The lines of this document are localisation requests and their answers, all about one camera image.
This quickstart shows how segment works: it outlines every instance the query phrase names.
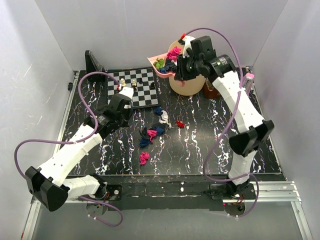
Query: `white wall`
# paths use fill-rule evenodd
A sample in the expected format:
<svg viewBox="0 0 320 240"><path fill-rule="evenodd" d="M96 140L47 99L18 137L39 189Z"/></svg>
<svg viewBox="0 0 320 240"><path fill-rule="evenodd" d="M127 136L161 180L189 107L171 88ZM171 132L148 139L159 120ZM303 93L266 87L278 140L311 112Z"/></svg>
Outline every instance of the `white wall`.
<svg viewBox="0 0 320 240"><path fill-rule="evenodd" d="M182 33L222 31L243 66L253 65L288 0L35 0L72 69L85 69L92 50L107 69L145 67ZM217 54L232 52L207 31Z"/></svg>
<svg viewBox="0 0 320 240"><path fill-rule="evenodd" d="M320 239L320 3L290 0L256 63L255 84L282 170L295 181L314 239Z"/></svg>
<svg viewBox="0 0 320 240"><path fill-rule="evenodd" d="M0 239L17 240L32 196L16 170L14 150L25 139L57 139L73 72L34 0L0 0L0 35ZM53 149L23 146L23 172Z"/></svg>

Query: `chessboard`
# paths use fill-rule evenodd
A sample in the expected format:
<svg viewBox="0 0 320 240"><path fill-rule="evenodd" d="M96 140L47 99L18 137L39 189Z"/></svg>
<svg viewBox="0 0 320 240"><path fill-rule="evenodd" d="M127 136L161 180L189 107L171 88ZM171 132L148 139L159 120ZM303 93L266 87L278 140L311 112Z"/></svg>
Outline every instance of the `chessboard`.
<svg viewBox="0 0 320 240"><path fill-rule="evenodd" d="M158 77L152 67L108 73L112 75L115 79L117 79L119 82L121 82L121 79L124 79L125 86L129 88L132 88L133 81L136 82L135 92L133 93L132 98L133 109L156 107L160 105L158 99L159 93L157 89L158 84L156 81ZM118 91L117 85L110 77L108 77L107 86L107 99L109 104L111 97Z"/></svg>

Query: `black marble table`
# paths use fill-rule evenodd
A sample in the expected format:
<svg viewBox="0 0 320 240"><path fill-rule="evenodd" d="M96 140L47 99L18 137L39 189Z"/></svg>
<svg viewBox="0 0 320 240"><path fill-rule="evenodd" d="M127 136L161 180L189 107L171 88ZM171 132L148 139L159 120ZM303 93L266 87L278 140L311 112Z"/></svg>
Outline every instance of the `black marble table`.
<svg viewBox="0 0 320 240"><path fill-rule="evenodd" d="M205 99L202 91L193 96L176 94L168 79L157 79L161 107L168 112L171 129L158 136L153 144L140 148L139 130L150 128L159 121L152 108L134 111L127 128L118 129L109 135L100 145L94 147L88 156L70 172L70 175L201 175L203 161L217 137L222 133L230 119L230 110L222 98ZM93 109L107 103L107 83L85 82L83 95ZM254 91L250 99L259 110ZM78 91L75 92L68 115L63 140L69 140L82 124L88 111L81 103ZM177 127L176 119L185 123L185 128ZM231 168L233 153L229 146L229 137L237 133L234 122L227 135L209 160L210 174L227 174ZM140 166L139 155L148 152L150 159ZM258 150L251 167L252 173L280 173L278 162L268 139Z"/></svg>

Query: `pink cloth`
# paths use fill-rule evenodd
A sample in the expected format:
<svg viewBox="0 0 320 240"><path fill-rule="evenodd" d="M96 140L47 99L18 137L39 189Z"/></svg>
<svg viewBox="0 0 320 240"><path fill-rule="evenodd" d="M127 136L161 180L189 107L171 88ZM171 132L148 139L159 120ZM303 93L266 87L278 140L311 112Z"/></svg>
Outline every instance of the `pink cloth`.
<svg viewBox="0 0 320 240"><path fill-rule="evenodd" d="M156 130L148 130L146 133L150 136L150 142L153 143L152 138L157 136L157 131Z"/></svg>
<svg viewBox="0 0 320 240"><path fill-rule="evenodd" d="M149 159L150 155L147 152L142 152L140 154L140 164L141 165L146 165L147 160Z"/></svg>
<svg viewBox="0 0 320 240"><path fill-rule="evenodd" d="M181 49L182 49L181 47L175 46L171 51L168 52L166 57L176 62L177 56L180 54Z"/></svg>

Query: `pink container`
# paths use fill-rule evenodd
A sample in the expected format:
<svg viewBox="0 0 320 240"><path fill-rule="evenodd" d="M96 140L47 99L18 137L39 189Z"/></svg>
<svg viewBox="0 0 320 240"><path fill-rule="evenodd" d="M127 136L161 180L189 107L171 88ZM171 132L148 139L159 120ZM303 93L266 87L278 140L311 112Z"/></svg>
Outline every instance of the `pink container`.
<svg viewBox="0 0 320 240"><path fill-rule="evenodd" d="M158 55L158 56L148 57L148 60L151 63L155 73L162 79L166 79L168 77L174 77L175 76L175 73L173 73L173 72L169 72L169 73L158 72L158 70L154 66L154 62L156 62L157 59L164 59L164 61L166 61L166 56L167 56L167 53L164 53L164 54L161 54L161 55Z"/></svg>

